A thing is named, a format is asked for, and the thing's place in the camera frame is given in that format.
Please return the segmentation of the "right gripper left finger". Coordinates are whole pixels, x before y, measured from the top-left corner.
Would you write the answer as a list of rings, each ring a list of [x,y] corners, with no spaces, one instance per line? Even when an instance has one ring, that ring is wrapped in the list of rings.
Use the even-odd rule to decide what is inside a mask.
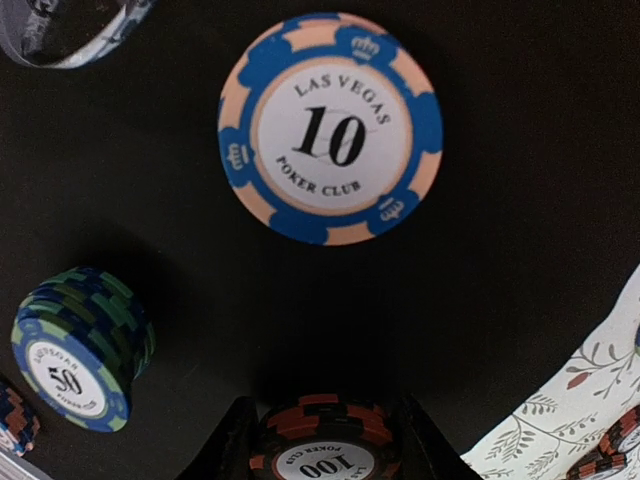
[[[249,457],[258,425],[256,403],[238,397],[215,428],[203,449],[201,479],[245,480],[250,477]]]

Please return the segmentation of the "green chip stack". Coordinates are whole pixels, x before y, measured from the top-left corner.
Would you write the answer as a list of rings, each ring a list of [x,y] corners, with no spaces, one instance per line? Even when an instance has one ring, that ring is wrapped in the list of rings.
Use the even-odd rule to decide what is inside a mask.
[[[11,331],[16,363],[60,416],[115,433],[132,413],[132,384],[149,366],[156,335],[134,292],[109,272],[78,266],[34,288]]]

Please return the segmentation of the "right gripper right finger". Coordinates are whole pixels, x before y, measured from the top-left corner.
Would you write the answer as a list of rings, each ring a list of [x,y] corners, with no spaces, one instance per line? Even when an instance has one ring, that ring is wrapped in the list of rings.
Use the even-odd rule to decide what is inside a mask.
[[[480,480],[410,394],[399,399],[399,427],[403,437],[403,479]]]

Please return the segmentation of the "red black chip stack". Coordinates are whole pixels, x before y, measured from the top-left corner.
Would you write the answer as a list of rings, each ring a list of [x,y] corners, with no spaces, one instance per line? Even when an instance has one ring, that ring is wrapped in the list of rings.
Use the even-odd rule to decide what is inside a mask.
[[[565,478],[607,479],[621,473],[630,454],[639,447],[639,406],[621,416],[603,435],[598,445],[578,460]]]

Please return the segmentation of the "blue peach stack front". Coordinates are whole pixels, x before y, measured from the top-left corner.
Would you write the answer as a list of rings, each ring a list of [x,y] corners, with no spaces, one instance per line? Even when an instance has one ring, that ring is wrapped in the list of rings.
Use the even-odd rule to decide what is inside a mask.
[[[31,405],[8,383],[1,381],[1,448],[22,457],[35,447],[39,418]]]

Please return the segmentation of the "clear acrylic dealer button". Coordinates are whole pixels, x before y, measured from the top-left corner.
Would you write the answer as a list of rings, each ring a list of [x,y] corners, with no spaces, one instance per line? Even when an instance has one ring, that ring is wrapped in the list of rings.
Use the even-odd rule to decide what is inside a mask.
[[[29,68],[74,69],[123,43],[153,1],[3,1],[1,49]]]

